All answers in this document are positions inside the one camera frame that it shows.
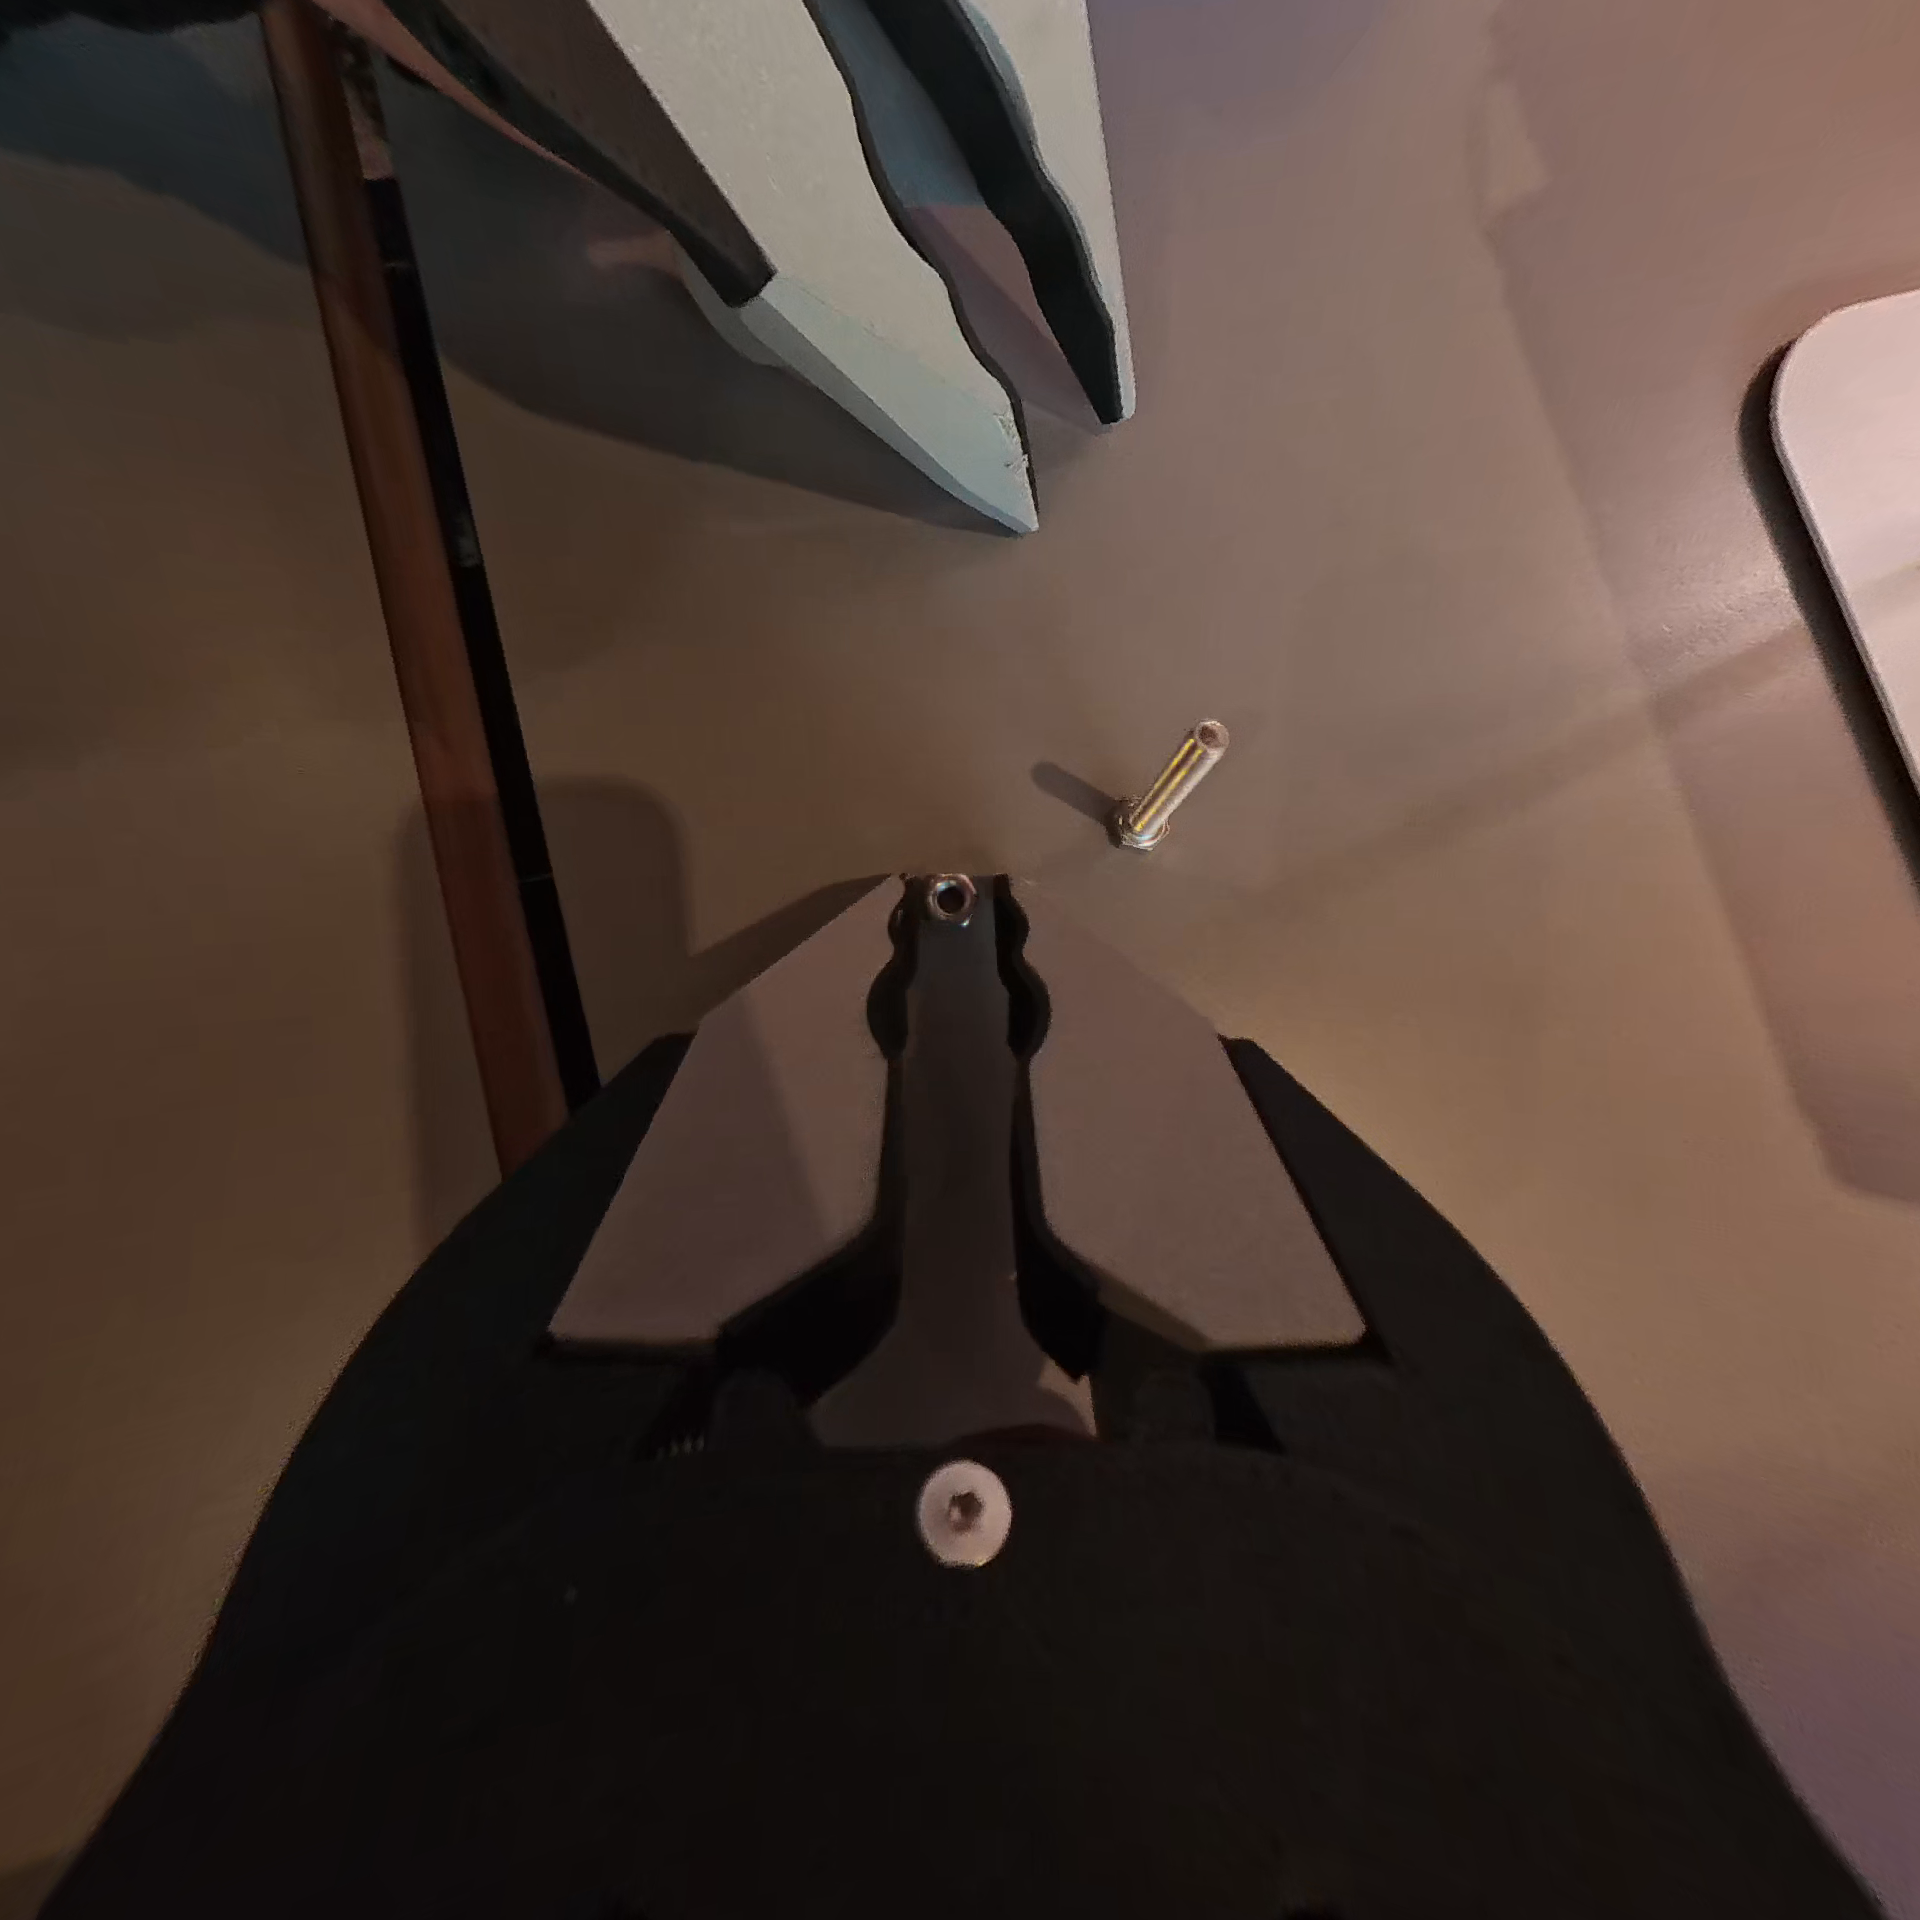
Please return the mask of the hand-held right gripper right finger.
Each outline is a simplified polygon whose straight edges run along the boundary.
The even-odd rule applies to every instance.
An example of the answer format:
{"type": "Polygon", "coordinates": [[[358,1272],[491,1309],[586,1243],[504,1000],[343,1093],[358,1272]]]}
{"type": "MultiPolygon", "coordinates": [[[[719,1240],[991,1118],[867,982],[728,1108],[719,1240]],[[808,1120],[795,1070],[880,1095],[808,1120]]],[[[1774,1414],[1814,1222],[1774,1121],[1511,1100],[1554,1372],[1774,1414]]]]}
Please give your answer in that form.
{"type": "Polygon", "coordinates": [[[1027,879],[999,878],[1026,1328],[1090,1381],[1176,1355],[1338,1352],[1365,1316],[1225,1039],[1027,879]]]}

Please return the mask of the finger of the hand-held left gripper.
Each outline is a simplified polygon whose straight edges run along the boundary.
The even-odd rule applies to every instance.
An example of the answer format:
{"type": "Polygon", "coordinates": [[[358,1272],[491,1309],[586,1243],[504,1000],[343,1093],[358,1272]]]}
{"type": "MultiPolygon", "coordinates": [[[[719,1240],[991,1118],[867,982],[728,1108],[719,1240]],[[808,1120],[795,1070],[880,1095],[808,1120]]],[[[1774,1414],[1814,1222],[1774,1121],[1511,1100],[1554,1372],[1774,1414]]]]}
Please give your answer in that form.
{"type": "Polygon", "coordinates": [[[975,197],[1007,233],[1101,424],[1135,408],[1112,177],[1080,1],[875,1],[975,197]]]}
{"type": "Polygon", "coordinates": [[[855,97],[805,4],[591,4],[767,277],[738,324],[927,480],[1011,534],[1039,525],[1011,396],[880,192],[855,97]]]}

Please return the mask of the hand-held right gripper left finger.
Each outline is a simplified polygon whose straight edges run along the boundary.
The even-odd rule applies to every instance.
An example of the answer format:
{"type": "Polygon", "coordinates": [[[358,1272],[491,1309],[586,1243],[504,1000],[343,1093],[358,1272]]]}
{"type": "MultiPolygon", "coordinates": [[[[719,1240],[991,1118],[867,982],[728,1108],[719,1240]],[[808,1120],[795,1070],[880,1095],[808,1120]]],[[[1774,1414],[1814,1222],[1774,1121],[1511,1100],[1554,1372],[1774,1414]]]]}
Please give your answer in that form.
{"type": "Polygon", "coordinates": [[[570,1360],[760,1372],[805,1408],[902,1291],[910,917],[867,885],[691,1033],[547,1321],[570,1360]]]}

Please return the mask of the silver bolt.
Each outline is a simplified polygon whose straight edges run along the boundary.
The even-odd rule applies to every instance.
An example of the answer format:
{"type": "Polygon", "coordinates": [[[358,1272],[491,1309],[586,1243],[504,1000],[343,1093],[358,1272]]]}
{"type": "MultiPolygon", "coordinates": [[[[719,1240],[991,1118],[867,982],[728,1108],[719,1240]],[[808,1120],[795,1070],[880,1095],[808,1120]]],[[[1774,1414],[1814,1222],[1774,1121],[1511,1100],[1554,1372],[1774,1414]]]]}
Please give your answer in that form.
{"type": "Polygon", "coordinates": [[[1115,803],[1107,823],[1111,841],[1133,852],[1155,847],[1176,811],[1225,758],[1229,743],[1225,721],[1215,718],[1194,721],[1143,793],[1115,803]]]}

